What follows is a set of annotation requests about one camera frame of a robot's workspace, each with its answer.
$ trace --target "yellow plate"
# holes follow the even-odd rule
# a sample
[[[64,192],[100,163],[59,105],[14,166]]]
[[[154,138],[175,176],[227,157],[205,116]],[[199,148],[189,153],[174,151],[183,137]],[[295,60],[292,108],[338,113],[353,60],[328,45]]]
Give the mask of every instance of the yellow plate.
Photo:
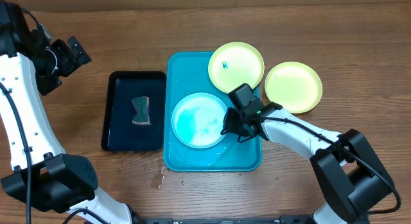
[[[291,113],[310,111],[322,96],[318,74],[305,64],[285,62],[275,66],[265,80],[265,93],[270,101]]]
[[[250,44],[231,42],[214,52],[208,64],[208,75],[214,86],[225,93],[243,83],[255,88],[264,75],[264,60]]]

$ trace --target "wooden table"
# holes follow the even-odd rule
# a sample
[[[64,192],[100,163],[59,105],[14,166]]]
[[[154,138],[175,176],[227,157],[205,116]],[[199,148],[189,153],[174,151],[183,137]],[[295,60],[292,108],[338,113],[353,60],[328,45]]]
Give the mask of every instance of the wooden table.
[[[110,73],[166,72],[169,57],[178,51],[212,51],[228,42],[247,42],[263,55],[266,74],[285,61],[303,62],[318,72],[322,100],[301,118],[328,130],[363,132],[403,199],[399,212],[372,217],[372,222],[409,223],[410,15],[411,4],[36,13],[55,38],[76,36],[92,58],[42,100],[66,151],[86,156],[100,186],[144,218],[312,213],[324,199],[311,165],[280,144],[264,142],[263,162],[246,173],[176,173],[165,167],[162,152],[109,153],[100,148]],[[12,172],[3,130],[0,177]],[[394,204],[391,195],[375,208]],[[24,215],[23,203],[0,194],[1,223],[24,223]],[[61,223],[66,216],[33,211],[33,223]]]

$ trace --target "sponge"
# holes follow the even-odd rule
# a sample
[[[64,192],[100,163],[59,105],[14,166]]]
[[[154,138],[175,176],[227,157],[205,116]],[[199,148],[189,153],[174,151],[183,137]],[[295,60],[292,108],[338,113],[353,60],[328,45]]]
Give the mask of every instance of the sponge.
[[[133,124],[135,125],[151,125],[150,117],[148,115],[148,97],[140,96],[133,98],[131,102],[136,109],[137,115],[133,118]]]

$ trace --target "black tray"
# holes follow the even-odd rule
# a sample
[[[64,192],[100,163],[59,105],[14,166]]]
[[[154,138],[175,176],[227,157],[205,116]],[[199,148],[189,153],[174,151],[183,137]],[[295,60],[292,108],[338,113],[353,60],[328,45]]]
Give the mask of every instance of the black tray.
[[[134,125],[132,98],[147,96],[151,125]],[[106,151],[157,151],[164,137],[166,75],[117,71],[110,75],[101,147]]]

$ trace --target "robotic arm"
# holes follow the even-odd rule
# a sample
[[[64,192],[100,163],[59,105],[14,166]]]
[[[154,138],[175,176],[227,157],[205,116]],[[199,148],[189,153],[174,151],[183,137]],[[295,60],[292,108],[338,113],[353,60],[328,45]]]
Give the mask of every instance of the robotic arm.
[[[4,191],[40,211],[77,214],[91,223],[142,223],[130,207],[98,186],[96,173],[85,157],[67,155],[54,136],[37,90],[46,95],[61,85],[59,76],[69,76],[91,59],[74,37],[68,40],[70,47],[62,40],[49,42],[43,25],[29,31],[19,6],[0,1],[0,86],[4,86],[0,114],[13,169],[12,175],[1,179]],[[327,203],[307,223],[354,223],[391,192],[398,199],[391,211],[399,208],[391,177],[361,133],[330,132],[294,117],[281,105],[264,106],[247,84],[229,97],[236,108],[227,110],[222,134],[238,134],[239,142],[260,135],[311,161]],[[26,141],[22,141],[22,129]],[[354,161],[356,169],[345,174],[342,165]]]

